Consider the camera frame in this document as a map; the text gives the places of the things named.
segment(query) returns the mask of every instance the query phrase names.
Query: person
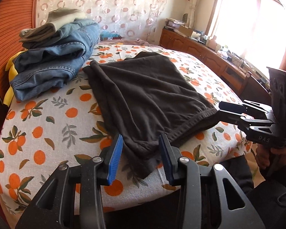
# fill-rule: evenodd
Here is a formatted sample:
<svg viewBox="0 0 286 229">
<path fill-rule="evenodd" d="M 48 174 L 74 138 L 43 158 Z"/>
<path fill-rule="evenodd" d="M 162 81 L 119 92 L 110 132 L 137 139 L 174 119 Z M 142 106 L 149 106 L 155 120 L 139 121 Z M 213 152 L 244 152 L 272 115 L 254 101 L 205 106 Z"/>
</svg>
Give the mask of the person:
<svg viewBox="0 0 286 229">
<path fill-rule="evenodd" d="M 279 161 L 274 172 L 267 177 L 273 155 L 279 155 Z M 286 148 L 267 148 L 259 144 L 255 159 L 260 173 L 265 178 L 265 181 L 255 188 L 244 156 L 226 160 L 221 164 L 247 195 L 266 229 L 286 229 Z"/>
</svg>

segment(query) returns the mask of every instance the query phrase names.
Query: stack of folded clothes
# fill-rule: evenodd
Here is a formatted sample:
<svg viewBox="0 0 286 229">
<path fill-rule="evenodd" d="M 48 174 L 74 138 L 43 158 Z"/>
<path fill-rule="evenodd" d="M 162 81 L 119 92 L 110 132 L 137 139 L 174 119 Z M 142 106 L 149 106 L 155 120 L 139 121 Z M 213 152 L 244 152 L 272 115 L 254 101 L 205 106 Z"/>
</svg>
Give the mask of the stack of folded clothes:
<svg viewBox="0 0 286 229">
<path fill-rule="evenodd" d="M 49 13 L 44 25 L 19 36 L 28 50 L 16 54 L 6 71 L 15 72 L 10 85 L 16 99 L 24 101 L 73 79 L 99 42 L 100 28 L 83 11 L 60 8 Z"/>
</svg>

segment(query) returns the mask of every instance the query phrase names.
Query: wooden cabinet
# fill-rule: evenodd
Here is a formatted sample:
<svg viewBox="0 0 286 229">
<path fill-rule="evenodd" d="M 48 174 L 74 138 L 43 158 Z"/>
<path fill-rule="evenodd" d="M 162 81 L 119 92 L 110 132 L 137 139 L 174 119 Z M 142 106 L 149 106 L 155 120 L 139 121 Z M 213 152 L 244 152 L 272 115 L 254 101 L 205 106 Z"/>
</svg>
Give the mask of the wooden cabinet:
<svg viewBox="0 0 286 229">
<path fill-rule="evenodd" d="M 205 45 L 166 29 L 162 30 L 159 45 L 166 49 L 193 55 L 224 80 L 237 94 L 245 83 L 246 76 L 244 73 Z"/>
</svg>

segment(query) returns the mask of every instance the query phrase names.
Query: hand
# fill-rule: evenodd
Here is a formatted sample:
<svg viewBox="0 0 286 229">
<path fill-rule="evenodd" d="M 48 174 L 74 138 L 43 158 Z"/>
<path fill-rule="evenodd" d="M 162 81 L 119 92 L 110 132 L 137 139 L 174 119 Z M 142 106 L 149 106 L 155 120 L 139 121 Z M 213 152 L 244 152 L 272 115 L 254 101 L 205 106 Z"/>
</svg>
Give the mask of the hand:
<svg viewBox="0 0 286 229">
<path fill-rule="evenodd" d="M 276 165 L 275 171 L 279 170 L 286 165 L 286 148 L 276 149 L 276 148 L 267 148 L 261 144 L 257 145 L 256 149 L 256 162 L 261 169 L 266 169 L 270 165 L 269 155 L 270 152 L 275 155 L 280 155 L 280 159 Z"/>
</svg>

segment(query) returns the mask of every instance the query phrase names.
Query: drawstring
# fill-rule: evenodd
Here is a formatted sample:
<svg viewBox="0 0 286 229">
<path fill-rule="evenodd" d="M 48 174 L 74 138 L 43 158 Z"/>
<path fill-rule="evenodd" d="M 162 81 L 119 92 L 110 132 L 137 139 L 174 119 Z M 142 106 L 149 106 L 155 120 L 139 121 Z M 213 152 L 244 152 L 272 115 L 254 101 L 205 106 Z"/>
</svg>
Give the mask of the drawstring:
<svg viewBox="0 0 286 229">
<path fill-rule="evenodd" d="M 283 193 L 282 195 L 280 195 L 280 196 L 277 198 L 277 203 L 278 203 L 280 206 L 282 206 L 282 207 L 286 207 L 286 204 L 280 202 L 279 200 L 280 200 L 283 196 L 285 196 L 285 195 L 286 195 L 286 192 Z"/>
</svg>

